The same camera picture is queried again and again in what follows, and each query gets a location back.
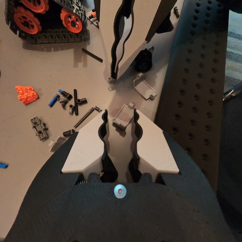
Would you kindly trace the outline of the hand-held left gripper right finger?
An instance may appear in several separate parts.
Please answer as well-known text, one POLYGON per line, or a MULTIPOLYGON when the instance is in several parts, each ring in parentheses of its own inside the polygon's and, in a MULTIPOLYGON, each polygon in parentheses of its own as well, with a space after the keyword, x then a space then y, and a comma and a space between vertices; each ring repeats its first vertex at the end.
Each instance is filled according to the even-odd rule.
POLYGON ((138 109, 134 109, 134 123, 136 141, 129 163, 133 182, 139 182, 145 173, 151 175, 152 182, 158 179, 159 174, 179 174, 180 170, 162 129, 138 109))

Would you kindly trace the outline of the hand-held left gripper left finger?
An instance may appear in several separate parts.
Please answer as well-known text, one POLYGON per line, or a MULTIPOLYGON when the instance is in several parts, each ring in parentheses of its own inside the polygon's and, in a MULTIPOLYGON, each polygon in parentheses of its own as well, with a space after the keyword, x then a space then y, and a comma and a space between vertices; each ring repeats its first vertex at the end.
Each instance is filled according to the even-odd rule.
POLYGON ((105 109, 78 131, 62 173, 81 173, 87 179, 91 173, 103 172, 102 182, 113 183, 117 180, 118 172, 108 156, 104 140, 107 122, 108 111, 105 109))

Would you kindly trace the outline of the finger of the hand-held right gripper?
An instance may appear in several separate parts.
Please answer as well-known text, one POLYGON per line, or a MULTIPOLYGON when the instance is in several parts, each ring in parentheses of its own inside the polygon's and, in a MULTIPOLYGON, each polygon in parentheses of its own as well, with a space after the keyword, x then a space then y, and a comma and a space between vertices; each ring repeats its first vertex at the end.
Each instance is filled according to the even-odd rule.
POLYGON ((107 54, 107 67, 111 78, 119 78, 119 63, 123 57, 124 1, 101 0, 99 28, 107 54))
POLYGON ((146 36, 160 5, 159 0, 135 0, 132 8, 132 29, 124 42, 123 56, 118 63, 116 79, 128 69, 132 61, 147 43, 146 36))

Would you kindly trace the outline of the grey grooved curved panel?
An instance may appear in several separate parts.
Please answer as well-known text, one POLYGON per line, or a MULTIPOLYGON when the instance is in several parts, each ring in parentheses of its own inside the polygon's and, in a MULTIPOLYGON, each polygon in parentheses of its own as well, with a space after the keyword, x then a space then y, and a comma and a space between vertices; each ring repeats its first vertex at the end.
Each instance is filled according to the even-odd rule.
POLYGON ((56 152, 65 142, 67 138, 58 136, 56 140, 51 140, 51 142, 48 144, 50 147, 49 152, 56 152))

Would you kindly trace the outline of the dark grey axle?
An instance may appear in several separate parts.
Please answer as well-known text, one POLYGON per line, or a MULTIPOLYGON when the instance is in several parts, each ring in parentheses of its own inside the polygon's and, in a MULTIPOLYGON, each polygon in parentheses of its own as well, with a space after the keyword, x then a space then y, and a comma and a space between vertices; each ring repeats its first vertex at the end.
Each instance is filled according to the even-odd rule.
POLYGON ((94 109, 94 107, 89 109, 87 113, 74 125, 74 128, 76 129, 94 111, 94 109))

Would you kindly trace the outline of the grey H-shaped connector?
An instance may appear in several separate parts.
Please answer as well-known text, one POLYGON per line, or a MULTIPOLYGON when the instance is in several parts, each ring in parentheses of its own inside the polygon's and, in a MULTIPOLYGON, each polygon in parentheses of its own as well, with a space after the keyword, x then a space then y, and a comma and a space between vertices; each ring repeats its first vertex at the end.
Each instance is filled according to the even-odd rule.
POLYGON ((35 135, 40 141, 49 137, 47 134, 48 128, 46 127, 46 124, 43 123, 37 116, 32 118, 30 122, 32 124, 32 129, 34 130, 35 135))

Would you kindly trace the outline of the grey orange tracked toy robot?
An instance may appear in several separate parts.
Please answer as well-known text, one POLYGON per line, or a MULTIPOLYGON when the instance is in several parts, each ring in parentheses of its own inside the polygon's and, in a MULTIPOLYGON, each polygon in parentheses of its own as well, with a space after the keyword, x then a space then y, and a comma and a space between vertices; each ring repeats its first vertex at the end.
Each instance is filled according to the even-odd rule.
POLYGON ((87 16, 79 0, 7 0, 5 21, 31 44, 78 43, 87 35, 87 16))

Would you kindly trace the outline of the person's clothed body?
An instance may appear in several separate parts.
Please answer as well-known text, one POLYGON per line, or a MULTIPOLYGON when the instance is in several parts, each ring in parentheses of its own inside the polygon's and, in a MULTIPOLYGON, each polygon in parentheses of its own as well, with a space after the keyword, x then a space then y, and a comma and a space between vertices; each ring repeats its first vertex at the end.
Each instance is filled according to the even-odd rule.
POLYGON ((217 199, 235 239, 242 234, 242 90, 241 82, 224 93, 217 199))

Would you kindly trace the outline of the orange wedge brick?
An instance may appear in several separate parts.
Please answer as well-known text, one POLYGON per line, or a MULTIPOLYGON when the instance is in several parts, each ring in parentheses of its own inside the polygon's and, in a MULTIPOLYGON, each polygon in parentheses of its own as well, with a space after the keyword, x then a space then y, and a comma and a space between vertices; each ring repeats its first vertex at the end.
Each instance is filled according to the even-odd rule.
POLYGON ((29 104, 39 97, 34 88, 31 86, 15 86, 15 89, 18 93, 18 99, 23 104, 29 104))

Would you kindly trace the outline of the grey bracket with orange bush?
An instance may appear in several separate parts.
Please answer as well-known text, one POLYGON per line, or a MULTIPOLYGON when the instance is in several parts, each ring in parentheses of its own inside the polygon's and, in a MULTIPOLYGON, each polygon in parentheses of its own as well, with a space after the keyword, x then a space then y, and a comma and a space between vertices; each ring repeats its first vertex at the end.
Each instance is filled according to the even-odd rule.
POLYGON ((91 22, 91 24, 95 25, 99 29, 99 22, 97 20, 95 9, 92 9, 87 13, 87 19, 91 22))

